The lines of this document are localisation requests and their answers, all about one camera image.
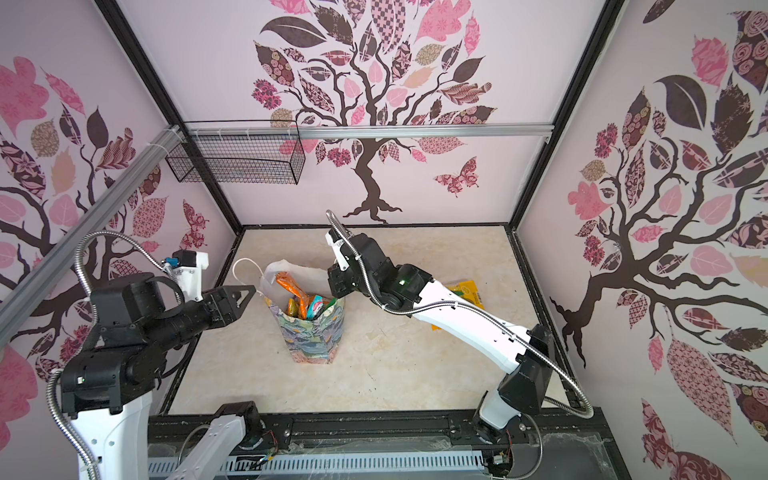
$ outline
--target orange snack package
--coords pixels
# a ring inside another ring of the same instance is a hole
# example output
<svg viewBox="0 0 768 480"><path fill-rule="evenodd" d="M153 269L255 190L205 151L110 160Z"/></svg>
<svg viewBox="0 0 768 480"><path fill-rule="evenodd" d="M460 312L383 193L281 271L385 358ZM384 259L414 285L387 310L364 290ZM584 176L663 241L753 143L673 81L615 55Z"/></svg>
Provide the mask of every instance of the orange snack package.
<svg viewBox="0 0 768 480"><path fill-rule="evenodd" d="M280 272L275 276L275 281L284 289L296 295L299 299L299 318L306 320L306 309L310 305L310 296L304 293L296 284L290 273Z"/></svg>

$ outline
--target gift bag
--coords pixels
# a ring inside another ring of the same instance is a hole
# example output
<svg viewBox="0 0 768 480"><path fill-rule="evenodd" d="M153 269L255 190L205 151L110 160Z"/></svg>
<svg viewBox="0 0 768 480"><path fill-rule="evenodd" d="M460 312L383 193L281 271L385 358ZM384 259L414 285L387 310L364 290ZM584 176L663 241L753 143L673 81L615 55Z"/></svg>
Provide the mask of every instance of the gift bag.
<svg viewBox="0 0 768 480"><path fill-rule="evenodd" d="M285 313L293 296L275 281L279 272L288 272L305 292L331 299L325 311L312 320L302 320ZM275 317L280 332L297 363L331 363L339 348L344 324L344 299L331 297L328 273L319 268L293 265L281 260L270 263L260 284L264 301Z"/></svg>

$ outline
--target black mesh basket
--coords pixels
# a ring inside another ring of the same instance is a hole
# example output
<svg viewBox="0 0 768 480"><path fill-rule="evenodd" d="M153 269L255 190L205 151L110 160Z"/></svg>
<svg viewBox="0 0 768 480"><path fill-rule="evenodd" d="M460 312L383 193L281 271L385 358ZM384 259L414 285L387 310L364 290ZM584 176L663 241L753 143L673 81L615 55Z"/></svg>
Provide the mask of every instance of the black mesh basket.
<svg viewBox="0 0 768 480"><path fill-rule="evenodd" d="M306 159L298 125L295 121L280 123L295 129L275 134L198 132L192 133L190 140L217 182L298 184ZM166 161L180 182L200 182L189 151L188 145L178 144Z"/></svg>

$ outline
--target butterfly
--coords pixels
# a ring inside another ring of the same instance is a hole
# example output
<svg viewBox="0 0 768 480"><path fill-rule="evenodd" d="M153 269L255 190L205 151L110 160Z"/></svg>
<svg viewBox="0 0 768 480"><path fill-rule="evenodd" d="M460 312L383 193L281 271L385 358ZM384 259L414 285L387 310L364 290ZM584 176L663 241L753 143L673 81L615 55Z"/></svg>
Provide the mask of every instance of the butterfly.
<svg viewBox="0 0 768 480"><path fill-rule="evenodd" d="M205 229L205 224L210 220L205 220L203 214L196 214L194 208L186 200L184 200L184 216L187 218L187 223L190 224L190 229L181 238L179 248L191 250L193 247L202 247L205 245L205 236L201 230Z"/></svg>
<svg viewBox="0 0 768 480"><path fill-rule="evenodd" d="M478 176L474 173L477 170L477 157L470 158L462 167L462 171L457 175L438 175L435 177L437 183L448 187L448 191L458 198L458 192L463 190L462 185L467 187L477 186Z"/></svg>

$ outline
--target wallpaper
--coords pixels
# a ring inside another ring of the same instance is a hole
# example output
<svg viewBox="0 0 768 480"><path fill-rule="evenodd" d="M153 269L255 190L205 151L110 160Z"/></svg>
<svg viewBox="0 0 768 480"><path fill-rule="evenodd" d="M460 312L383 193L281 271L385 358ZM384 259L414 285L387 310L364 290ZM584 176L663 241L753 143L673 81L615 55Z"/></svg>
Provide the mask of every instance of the wallpaper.
<svg viewBox="0 0 768 480"><path fill-rule="evenodd" d="M521 226L632 478L766 474L758 3L631 4Z"/></svg>
<svg viewBox="0 0 768 480"><path fill-rule="evenodd" d="M2 10L0 299L143 149L158 148L147 142L165 127L90 2L36 0ZM105 227L132 235L159 258L179 248L208 251L206 285L213 284L233 240L205 188L182 188L164 162ZM139 253L112 238L91 243L85 259L96 281L152 271ZM76 477L77 456L45 406L45 381L74 355L90 323L90 306L70 271L0 352L4 472ZM50 462L31 460L39 449Z"/></svg>
<svg viewBox="0 0 768 480"><path fill-rule="evenodd" d="M182 115L189 121L214 121L192 127L264 125L217 122L243 119L281 125L296 119L309 129L547 123L601 3L122 5ZM539 22L543 30L531 27ZM192 25L200 27L190 40L194 63L167 42ZM530 41L530 48L522 47ZM192 72L191 65L200 68ZM321 223L328 208L351 223L508 221L540 140L304 141L306 163L298 186L228 183L222 188L244 223ZM286 142L280 152L288 157L292 148Z"/></svg>

